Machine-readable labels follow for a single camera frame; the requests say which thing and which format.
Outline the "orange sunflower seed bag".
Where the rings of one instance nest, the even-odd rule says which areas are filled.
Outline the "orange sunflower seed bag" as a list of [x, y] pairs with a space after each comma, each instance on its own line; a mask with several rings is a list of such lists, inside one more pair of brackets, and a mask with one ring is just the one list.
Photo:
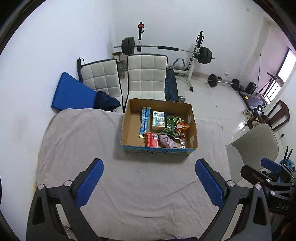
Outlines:
[[181, 140], [185, 139], [185, 130], [187, 130], [190, 126], [179, 121], [176, 125], [177, 137]]

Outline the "lilac cloth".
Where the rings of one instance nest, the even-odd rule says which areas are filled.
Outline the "lilac cloth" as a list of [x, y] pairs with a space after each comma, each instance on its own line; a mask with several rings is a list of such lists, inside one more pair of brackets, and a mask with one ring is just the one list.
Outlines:
[[159, 135], [159, 142], [163, 147], [168, 149], [179, 149], [181, 147], [180, 144], [164, 134]]

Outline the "red snack bag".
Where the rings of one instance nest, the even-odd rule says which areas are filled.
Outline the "red snack bag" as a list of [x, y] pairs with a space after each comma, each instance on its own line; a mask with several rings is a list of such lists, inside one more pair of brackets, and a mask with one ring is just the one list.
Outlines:
[[151, 147], [151, 148], [158, 148], [158, 134], [157, 133], [144, 133], [144, 138], [145, 138], [145, 146], [146, 147]]

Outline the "long blue snack packet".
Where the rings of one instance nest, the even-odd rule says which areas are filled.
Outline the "long blue snack packet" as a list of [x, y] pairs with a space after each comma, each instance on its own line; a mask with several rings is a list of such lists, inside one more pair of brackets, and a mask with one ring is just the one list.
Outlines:
[[149, 117], [150, 117], [151, 107], [149, 106], [143, 106], [141, 117], [140, 117], [140, 130], [138, 137], [143, 138], [144, 133], [147, 133], [149, 131]]

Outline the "dark wooden chair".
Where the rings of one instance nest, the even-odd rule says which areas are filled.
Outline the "dark wooden chair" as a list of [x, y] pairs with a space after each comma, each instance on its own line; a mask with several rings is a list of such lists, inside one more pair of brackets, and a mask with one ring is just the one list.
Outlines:
[[253, 122], [255, 121], [269, 125], [275, 133], [290, 120], [290, 110], [282, 100], [279, 100], [268, 113], [260, 111], [259, 107], [260, 105], [252, 113], [252, 118], [245, 124], [249, 129], [254, 127]]

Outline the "grey table cloth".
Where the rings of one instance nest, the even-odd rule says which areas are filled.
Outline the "grey table cloth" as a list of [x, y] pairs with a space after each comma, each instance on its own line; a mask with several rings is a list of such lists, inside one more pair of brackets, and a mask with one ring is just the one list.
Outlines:
[[199, 237], [218, 208], [195, 173], [205, 159], [230, 179], [224, 126], [196, 118], [198, 148], [189, 155], [126, 152], [121, 143], [123, 115], [94, 109], [67, 109], [51, 120], [38, 156], [37, 183], [60, 186], [95, 159], [102, 178], [82, 213], [100, 237], [158, 240]]

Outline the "floor barbell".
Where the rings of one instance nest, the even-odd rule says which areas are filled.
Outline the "floor barbell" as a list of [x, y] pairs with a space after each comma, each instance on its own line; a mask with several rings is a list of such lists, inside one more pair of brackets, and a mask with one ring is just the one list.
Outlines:
[[210, 74], [207, 81], [211, 88], [215, 88], [219, 83], [231, 85], [232, 89], [235, 91], [238, 91], [241, 87], [240, 81], [238, 79], [233, 79], [231, 82], [228, 82], [222, 80], [221, 77], [218, 77], [215, 74]]

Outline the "open cardboard box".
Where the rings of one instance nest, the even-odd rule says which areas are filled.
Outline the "open cardboard box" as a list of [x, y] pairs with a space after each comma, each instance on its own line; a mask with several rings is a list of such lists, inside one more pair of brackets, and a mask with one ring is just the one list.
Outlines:
[[165, 100], [128, 100], [121, 145], [129, 152], [191, 154], [198, 148], [192, 106]]

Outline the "blue patterned bench pad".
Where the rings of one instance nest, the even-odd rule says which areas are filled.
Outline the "blue patterned bench pad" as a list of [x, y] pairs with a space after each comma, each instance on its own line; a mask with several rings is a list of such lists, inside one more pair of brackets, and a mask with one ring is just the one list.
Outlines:
[[165, 80], [165, 98], [166, 101], [179, 101], [178, 87], [176, 82], [176, 76], [173, 70], [166, 70], [166, 80]]

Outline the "dark blue cloth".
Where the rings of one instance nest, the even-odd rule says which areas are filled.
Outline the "dark blue cloth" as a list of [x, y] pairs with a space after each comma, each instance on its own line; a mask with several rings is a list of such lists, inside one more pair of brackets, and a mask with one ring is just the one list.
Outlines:
[[110, 97], [103, 91], [98, 91], [95, 96], [94, 108], [102, 109], [104, 111], [115, 111], [120, 107], [120, 101], [114, 97]]

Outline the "barbell on rack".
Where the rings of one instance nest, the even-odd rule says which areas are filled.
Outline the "barbell on rack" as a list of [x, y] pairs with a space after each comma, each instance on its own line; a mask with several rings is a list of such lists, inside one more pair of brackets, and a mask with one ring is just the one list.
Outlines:
[[115, 46], [115, 48], [120, 48], [122, 54], [132, 55], [136, 48], [155, 48], [160, 50], [174, 51], [174, 52], [186, 52], [193, 54], [193, 58], [201, 64], [209, 64], [212, 60], [215, 60], [213, 57], [212, 51], [207, 47], [200, 47], [198, 51], [188, 51], [182, 50], [176, 47], [161, 46], [161, 45], [136, 45], [134, 37], [126, 37], [121, 41], [120, 46]]

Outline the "white weight bench rack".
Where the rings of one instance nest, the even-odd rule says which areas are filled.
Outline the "white weight bench rack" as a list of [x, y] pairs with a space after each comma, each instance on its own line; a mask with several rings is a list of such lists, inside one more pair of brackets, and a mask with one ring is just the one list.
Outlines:
[[[144, 23], [139, 22], [137, 28], [138, 28], [137, 45], [140, 45], [140, 44], [142, 44], [142, 35], [145, 32]], [[199, 50], [199, 48], [202, 46], [203, 40], [204, 40], [203, 31], [200, 31], [200, 33], [197, 35], [193, 51], [198, 51]], [[175, 71], [175, 73], [178, 73], [178, 74], [181, 73], [181, 74], [183, 74], [185, 76], [187, 86], [189, 88], [189, 91], [191, 91], [191, 92], [193, 92], [193, 86], [191, 84], [191, 79], [192, 79], [192, 75], [193, 75], [193, 71], [194, 71], [194, 68], [195, 68], [196, 61], [197, 61], [197, 59], [194, 59], [193, 54], [192, 54], [192, 56], [189, 59], [189, 63], [187, 64], [187, 66], [185, 66], [185, 69]]]

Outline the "white quilted chair left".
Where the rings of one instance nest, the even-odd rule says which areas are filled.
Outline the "white quilted chair left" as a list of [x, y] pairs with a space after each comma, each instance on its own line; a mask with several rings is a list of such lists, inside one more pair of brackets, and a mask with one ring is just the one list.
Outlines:
[[88, 64], [77, 60], [79, 81], [96, 92], [102, 91], [123, 104], [122, 88], [116, 59], [106, 59]]

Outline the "white quilted chair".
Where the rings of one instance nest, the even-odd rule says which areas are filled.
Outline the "white quilted chair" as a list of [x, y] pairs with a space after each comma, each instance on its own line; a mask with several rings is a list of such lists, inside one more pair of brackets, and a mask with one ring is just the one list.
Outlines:
[[127, 100], [165, 100], [165, 81], [168, 56], [133, 54], [127, 57]]
[[96, 92], [102, 91], [123, 104], [122, 88], [116, 59], [106, 59], [88, 64], [77, 60], [79, 81]]

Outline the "white quilted chair right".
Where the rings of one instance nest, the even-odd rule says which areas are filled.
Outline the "white quilted chair right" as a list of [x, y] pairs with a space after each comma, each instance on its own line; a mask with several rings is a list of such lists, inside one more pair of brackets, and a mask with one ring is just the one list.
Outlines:
[[165, 81], [168, 56], [133, 54], [127, 57], [127, 100], [165, 100]]

